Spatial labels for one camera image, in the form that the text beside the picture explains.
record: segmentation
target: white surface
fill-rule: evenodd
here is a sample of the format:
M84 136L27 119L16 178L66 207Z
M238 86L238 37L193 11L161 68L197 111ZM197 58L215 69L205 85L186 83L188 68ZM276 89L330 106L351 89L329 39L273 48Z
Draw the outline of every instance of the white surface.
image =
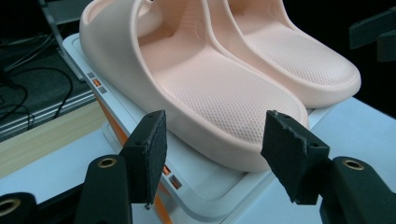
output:
M331 147L331 158L343 155L369 163L391 190L396 191L395 119L350 99L335 106L314 127L313 133ZM0 195L26 191L33 193L40 203L81 183L88 164L99 156L111 153L113 149L102 131L95 131L1 178ZM254 202L242 215L226 219L225 222L321 223L318 212L320 201L315 206L290 203L286 191L277 180L259 189L256 195ZM177 214L182 218L174 218L175 223L186 223L183 221L186 215L180 211ZM141 205L134 205L134 221L160 223L153 210L146 211Z
M330 158L349 156L370 164L396 192L396 120L351 98L312 129L330 148ZM318 204L296 205L276 180L235 223L321 223Z

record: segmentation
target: black cable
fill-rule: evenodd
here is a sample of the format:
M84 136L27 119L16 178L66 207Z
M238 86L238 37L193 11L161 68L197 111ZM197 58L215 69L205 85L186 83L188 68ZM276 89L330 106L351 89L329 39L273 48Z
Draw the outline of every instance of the black cable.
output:
M23 106L23 104L25 103L25 101L27 99L28 93L27 93L26 88L24 88L23 86L20 86L20 85L15 85L15 86L17 87L17 89L22 89L24 91L23 99L11 111L8 111L4 116L0 117L0 121L5 119L6 117L10 116L11 114L13 114L15 111L17 111L21 106ZM0 107L0 109L5 109L7 107L8 107L8 105Z
M74 89L73 81L72 81L72 79L70 78L70 76L68 76L68 75L66 74L66 72L64 72L64 71L62 71L62 70L60 70L60 69L57 69L57 68L52 68L52 67L35 67L35 68L29 68L29 69L25 69L25 70L19 71L19 72L17 72L17 73L13 73L13 74L11 74L11 75L12 75L12 76L17 76L17 75L20 75L20 74L22 74L22 73L26 73L26 72L30 72L30 71L36 71L36 70L52 70L52 71L56 71L56 72L62 74L64 77L66 77L67 80L68 80L68 82L69 82L69 91L68 91L68 93L66 94L66 96L64 97L64 99L62 100L62 102L61 102L61 104L59 105L57 111L55 112L55 115L54 115L53 118L52 118L52 119L56 119L56 118L59 117L59 113L61 113L62 107L63 107L64 104L66 103L66 100L71 96L71 94L72 94L72 92L73 92L73 89Z
M35 115L31 114L29 111L29 108L25 105L6 105L4 107L2 107L1 109L5 109L7 107L12 107L15 106L17 108L21 108L23 107L26 112L18 112L18 111L14 111L12 112L12 114L22 114L22 115L26 115L27 116L27 130L31 130L33 128L33 126L35 125ZM0 114L8 114L9 112L0 112Z

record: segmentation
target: wire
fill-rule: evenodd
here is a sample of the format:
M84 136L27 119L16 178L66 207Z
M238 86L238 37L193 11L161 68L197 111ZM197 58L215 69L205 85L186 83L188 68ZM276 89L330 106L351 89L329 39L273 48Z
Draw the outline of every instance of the wire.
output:
M41 52L43 52L44 50L46 50L54 41L55 39L52 38L52 35L49 35L46 40L44 40L43 43L41 43L39 46L35 47L34 49L32 49L29 53L25 54L23 57L21 57L20 59L18 59L16 62L12 63L11 65L7 66L4 71L5 72L10 72L11 70L17 68L18 66L23 65L24 63L27 63L29 61L31 61L34 57L36 57L37 55L39 55Z
M10 48L10 47L15 47L15 46L28 46L28 45L32 45L33 43L35 43L36 41L38 41L38 39L43 38L47 35L44 34L37 34L35 36L32 37L27 37L27 38L14 38L11 39L10 41L8 41L7 43L4 44L0 44L0 48Z
M15 106L11 111L8 111L4 116L0 117L0 121L3 120L3 119L5 119L6 117L10 116L11 114L13 114L13 113L14 113L15 111L17 111L21 106L23 106L23 104L26 102L26 99L27 99L27 96L28 96L28 93L27 93L26 88L24 88L23 86L20 86L20 85L15 85L15 86L16 86L18 89L23 90L23 92L24 92L23 99L22 99L21 102L20 102L17 106ZM3 107L1 107L0 109L5 109L5 108L7 108L7 107L8 107L8 105L3 106Z
M70 78L70 76L68 76L68 75L66 74L66 72L64 72L64 71L62 71L62 70L60 70L60 69L57 69L57 68L52 68L52 67L35 67L35 68L29 68L29 69L25 69L25 70L19 71L18 73L14 73L14 74L12 74L12 76L17 76L17 75L22 74L22 73L31 72L31 71L36 71L36 70L52 70L52 71L56 71L56 72L60 73L61 75L63 75L64 77L66 77L66 78L67 78L67 81L69 82L69 91L67 92L66 96L65 96L64 99L62 100L61 104L58 106L58 109L56 110L55 115L54 115L53 118L52 118L52 119L56 119L56 118L59 117L59 114L61 113L61 110L62 110L64 104L66 103L67 99L71 96L71 94L72 94L72 92L73 92L73 89L74 89L73 81L72 81L72 79Z
M21 108L23 107L26 112L18 112L18 111L14 111L12 112L12 114L22 114L22 115L26 115L27 116L27 130L31 130L35 124L35 115L31 114L29 111L29 108L25 105L6 105L4 107L2 107L1 109L5 109L7 107L12 107L15 106L17 108ZM10 112L0 112L0 114L8 114Z

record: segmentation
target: slipper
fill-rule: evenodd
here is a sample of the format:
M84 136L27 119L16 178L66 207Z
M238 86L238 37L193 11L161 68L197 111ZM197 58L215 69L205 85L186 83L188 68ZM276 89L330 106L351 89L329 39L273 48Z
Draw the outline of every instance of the slipper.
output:
M307 108L339 103L361 87L349 60L297 28L281 0L207 0L220 44L278 81Z
M92 68L143 110L165 109L168 129L210 160L245 172L269 169L260 155L266 111L307 127L304 105L217 42L204 0L153 1L161 25L139 37L146 3L86 7L80 42Z

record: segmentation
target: pink slipper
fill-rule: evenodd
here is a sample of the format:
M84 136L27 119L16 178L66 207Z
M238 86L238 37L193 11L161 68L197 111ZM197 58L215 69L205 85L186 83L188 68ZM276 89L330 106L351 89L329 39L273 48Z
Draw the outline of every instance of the pink slipper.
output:
M307 108L339 103L361 87L359 70L298 29L281 0L207 0L220 44L291 90Z
M145 4L152 15L140 13ZM171 132L232 169L269 169L260 155L267 110L308 125L296 96L217 42L206 1L94 0L80 41L97 74L145 111L165 109Z

